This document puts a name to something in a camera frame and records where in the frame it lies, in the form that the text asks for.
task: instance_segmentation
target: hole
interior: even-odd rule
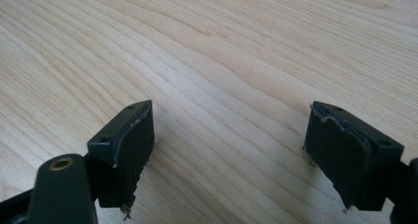
[[[108,138],[108,137],[103,137],[101,139],[101,143],[106,143],[106,142],[109,142],[109,141],[110,141],[110,138]]]
[[[390,145],[390,143],[387,142],[386,140],[379,140],[378,142],[383,146],[389,146]]]
[[[61,159],[54,161],[49,166],[49,169],[54,172],[61,171],[70,167],[71,165],[73,165],[73,163],[74,163],[74,160],[71,158],[61,158]]]

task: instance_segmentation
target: wood grain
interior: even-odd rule
[[[417,62],[418,0],[0,0],[0,200],[152,99],[131,223],[388,223],[301,148],[323,101],[418,157]]]

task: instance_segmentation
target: light wood surface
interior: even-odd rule
[[[418,0],[0,0],[0,200],[152,99],[127,223],[388,223],[304,157],[310,103],[418,157]],[[122,223],[98,209],[101,223]]]

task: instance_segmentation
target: wooden table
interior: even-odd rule
[[[418,0],[0,0],[0,47],[0,200],[148,99],[129,223],[388,223],[307,162],[312,101],[418,156]]]

